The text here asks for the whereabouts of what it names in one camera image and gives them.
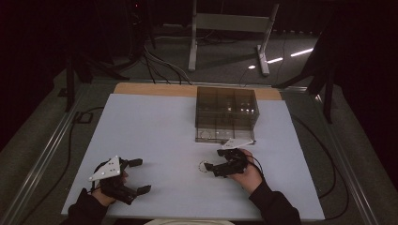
white table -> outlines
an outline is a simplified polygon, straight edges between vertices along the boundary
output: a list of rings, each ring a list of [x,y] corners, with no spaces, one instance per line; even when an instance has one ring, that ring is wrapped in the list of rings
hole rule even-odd
[[[102,162],[118,155],[142,158],[127,168],[127,187],[151,185],[132,205],[117,202],[108,216],[119,218],[185,218],[258,220],[259,211],[233,180],[200,172],[202,160],[225,162],[215,143],[197,143],[195,97],[110,95],[71,187],[62,214],[75,203],[88,177]],[[246,148],[261,162],[271,189],[281,191],[303,220],[324,219],[314,183],[282,100],[258,100],[260,116],[255,145]]]

small white item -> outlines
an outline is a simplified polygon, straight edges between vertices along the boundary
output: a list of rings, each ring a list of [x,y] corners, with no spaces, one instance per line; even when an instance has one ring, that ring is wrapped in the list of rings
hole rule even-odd
[[[199,171],[202,172],[202,173],[207,173],[208,172],[208,170],[206,169],[205,163],[208,163],[208,161],[203,160],[203,161],[201,161],[199,163],[199,167],[198,168],[199,168]]]
[[[88,181],[101,180],[117,175],[120,175],[120,163],[119,157],[115,156],[105,165],[101,166],[92,176],[90,176]]]
[[[253,140],[248,140],[248,139],[230,139],[228,142],[226,142],[223,146],[222,149],[234,149],[234,148],[239,148],[241,146],[251,144],[253,143]]]

metal frame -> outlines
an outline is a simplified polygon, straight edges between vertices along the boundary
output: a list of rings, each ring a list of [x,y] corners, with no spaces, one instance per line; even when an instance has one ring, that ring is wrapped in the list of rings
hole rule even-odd
[[[339,166],[342,168],[341,173],[343,174],[346,184],[350,189],[351,195],[357,204],[360,214],[362,215],[363,221],[367,225],[378,225],[379,223],[377,221],[375,213],[371,205],[369,204],[365,192],[363,191],[363,188],[360,184],[360,181],[355,175],[354,170],[351,167],[351,163],[349,162],[345,154],[345,151],[337,138],[336,132],[334,131],[331,124],[329,124],[328,121],[325,119],[322,110],[324,102],[322,102],[322,99],[319,95],[317,95],[316,97],[312,97],[312,100],[314,102],[315,108],[317,109],[318,115],[323,123],[325,131],[329,136],[329,140],[333,145],[333,149],[335,150],[332,154],[334,154],[334,156],[337,159],[336,161],[338,162]]]
[[[62,117],[53,136],[47,142],[46,147],[41,152],[41,155],[39,156],[35,165],[32,167],[29,174],[23,181],[23,185],[18,190],[17,195],[11,202],[6,213],[1,218],[0,224],[19,224],[24,208],[35,191],[38,182],[41,180],[41,176],[44,174],[47,166],[53,158],[58,144],[61,142],[70,125],[70,122],[73,119],[73,115],[76,113],[78,103],[87,92],[88,84],[82,83],[81,86],[82,87],[80,87],[79,91],[77,92],[75,104],[71,105],[70,111],[66,112]]]
[[[274,4],[271,15],[269,17],[251,17],[238,15],[223,15],[223,14],[207,14],[197,13],[197,0],[193,0],[192,8],[192,37],[191,37],[191,51],[190,61],[188,64],[189,71],[196,70],[196,30],[197,29],[211,29],[211,30],[230,30],[230,31],[246,31],[246,32],[262,32],[264,39],[261,45],[257,46],[258,59],[261,66],[261,71],[264,76],[269,75],[269,68],[265,49],[267,47],[268,39],[272,31],[272,26],[275,22],[276,13],[278,12],[279,4]]]

person's left hand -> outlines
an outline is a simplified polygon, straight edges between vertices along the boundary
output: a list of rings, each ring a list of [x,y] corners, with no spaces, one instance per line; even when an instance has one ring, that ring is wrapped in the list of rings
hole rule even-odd
[[[126,183],[126,177],[128,177],[129,175],[126,172],[123,172],[122,174],[122,181],[123,183]],[[96,198],[100,204],[102,204],[105,207],[108,207],[109,205],[113,204],[114,202],[116,202],[115,198],[109,197],[105,194],[103,194],[100,190],[100,183],[98,183],[97,185],[97,189],[93,191],[93,193],[91,193],[91,195]]]

white metal stand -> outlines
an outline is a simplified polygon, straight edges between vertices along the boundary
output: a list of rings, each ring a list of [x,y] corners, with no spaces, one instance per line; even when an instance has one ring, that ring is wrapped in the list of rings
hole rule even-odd
[[[265,49],[268,43],[270,33],[272,31],[272,26],[275,22],[275,17],[278,11],[279,4],[274,4],[271,15],[269,17],[252,17],[252,16],[197,13],[196,3],[197,0],[193,0],[191,52],[190,52],[190,62],[188,65],[189,71],[195,71],[196,52],[197,52],[196,29],[211,29],[211,30],[230,30],[230,31],[246,31],[246,32],[264,32],[263,42],[261,45],[257,46],[257,52],[263,75],[265,76],[269,75]]]

